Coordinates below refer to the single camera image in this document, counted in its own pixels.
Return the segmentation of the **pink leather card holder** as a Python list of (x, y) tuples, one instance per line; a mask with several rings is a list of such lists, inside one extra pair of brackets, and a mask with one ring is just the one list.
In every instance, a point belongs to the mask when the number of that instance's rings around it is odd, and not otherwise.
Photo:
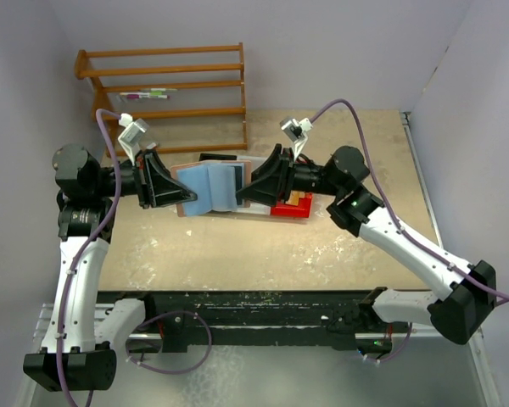
[(237, 212), (249, 208), (250, 201), (236, 193), (251, 182), (252, 163), (248, 160), (204, 160), (171, 167), (171, 176), (196, 194), (189, 202), (178, 203), (179, 217), (214, 212)]

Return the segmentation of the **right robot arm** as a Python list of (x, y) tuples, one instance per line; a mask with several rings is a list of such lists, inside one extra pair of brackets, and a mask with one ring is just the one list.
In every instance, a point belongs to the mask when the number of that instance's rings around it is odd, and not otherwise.
[(236, 193), (237, 198), (274, 206), (292, 191), (332, 196), (334, 224), (380, 248), (425, 285), (422, 291), (372, 290), (361, 302), (361, 324), (379, 332), (389, 323), (432, 326), (455, 344), (467, 343), (495, 307), (495, 269), (451, 254), (400, 221), (381, 196), (363, 184), (369, 176), (358, 148), (338, 148), (324, 165), (300, 163), (276, 145), (269, 158)]

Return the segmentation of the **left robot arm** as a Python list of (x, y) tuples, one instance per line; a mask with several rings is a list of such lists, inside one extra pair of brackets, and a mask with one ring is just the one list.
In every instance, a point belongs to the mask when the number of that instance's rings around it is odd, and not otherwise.
[(135, 196), (148, 209), (196, 195), (172, 178), (153, 148), (103, 167), (83, 146), (68, 144), (52, 164), (59, 187), (59, 283), (41, 347), (25, 356), (23, 371), (49, 392), (103, 391), (115, 379), (129, 335), (151, 331), (158, 320), (141, 299), (97, 302), (119, 199)]

